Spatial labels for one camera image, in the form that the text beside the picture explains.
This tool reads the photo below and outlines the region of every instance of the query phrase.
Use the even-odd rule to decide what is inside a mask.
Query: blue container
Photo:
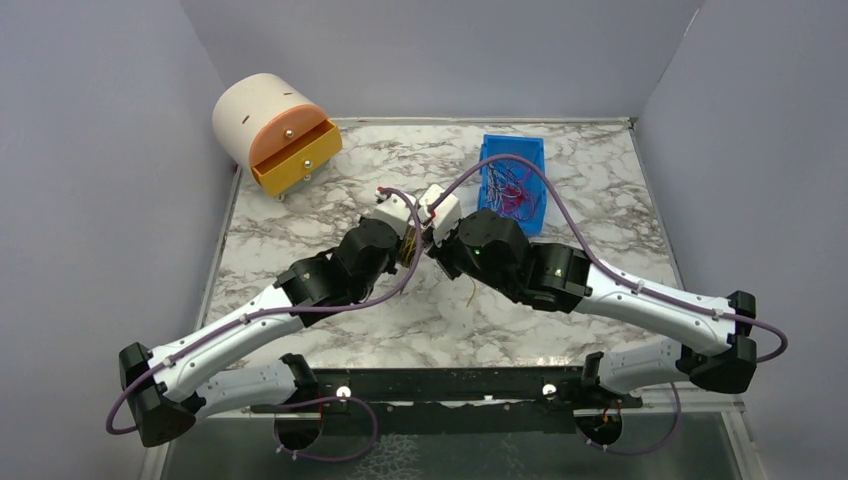
[[[545,171],[545,143],[541,138],[483,135],[480,160],[502,153],[524,157]],[[489,208],[502,217],[515,219],[527,236],[542,232],[548,203],[542,179],[514,160],[490,163],[480,173],[483,184],[477,197],[478,210]]]

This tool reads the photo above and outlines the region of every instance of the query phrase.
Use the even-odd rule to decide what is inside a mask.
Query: white cylinder
[[[247,171],[327,119],[280,77],[258,73],[224,92],[212,111],[218,143]]]

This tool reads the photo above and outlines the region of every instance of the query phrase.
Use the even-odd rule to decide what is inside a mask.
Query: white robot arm
[[[514,220],[491,210],[462,218],[455,196],[447,196],[430,212],[429,206],[443,192],[435,185],[427,190],[418,199],[417,218],[427,226],[427,256],[449,278],[466,274],[534,309],[603,315],[668,337],[627,352],[590,355],[583,369],[587,392],[609,399],[638,387],[680,380],[725,393],[747,388],[756,346],[744,326],[720,318],[719,312],[742,306],[747,309],[742,313],[753,316],[750,295],[703,297],[617,270],[639,285],[624,287],[581,250],[531,243]],[[398,201],[397,196],[378,193],[378,199],[372,215],[347,232],[338,247],[294,262],[276,282],[232,313],[169,344],[148,350],[136,343],[121,352],[124,394],[145,446],[170,441],[197,419],[218,412],[308,399],[299,394],[308,395],[307,387],[316,380],[299,355],[289,354],[262,367],[224,369],[344,306],[366,306],[361,302],[370,296],[377,278],[396,272],[401,239],[408,234],[408,207],[415,202],[408,195]],[[716,315],[656,300],[639,291],[643,286]],[[291,307],[312,310],[295,314]]]

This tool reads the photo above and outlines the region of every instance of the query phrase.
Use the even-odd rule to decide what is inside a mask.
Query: glass panel
[[[662,438],[670,415],[625,417],[618,448],[644,447]],[[384,436],[360,460],[323,464],[277,454],[272,420],[210,419],[172,442],[163,478],[237,479],[697,479],[741,478],[720,413],[684,415],[666,448],[642,457],[597,451],[579,435],[512,433]],[[365,438],[322,437],[315,451],[343,455]]]

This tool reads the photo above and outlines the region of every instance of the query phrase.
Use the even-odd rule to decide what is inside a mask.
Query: white wall
[[[635,116],[703,0],[181,0],[226,85],[333,116]]]
[[[117,354],[197,314],[222,84],[171,0],[0,2],[0,65],[0,477],[136,478]]]
[[[845,0],[708,0],[637,124],[687,288],[789,334],[745,397],[772,480],[848,469],[846,25]]]

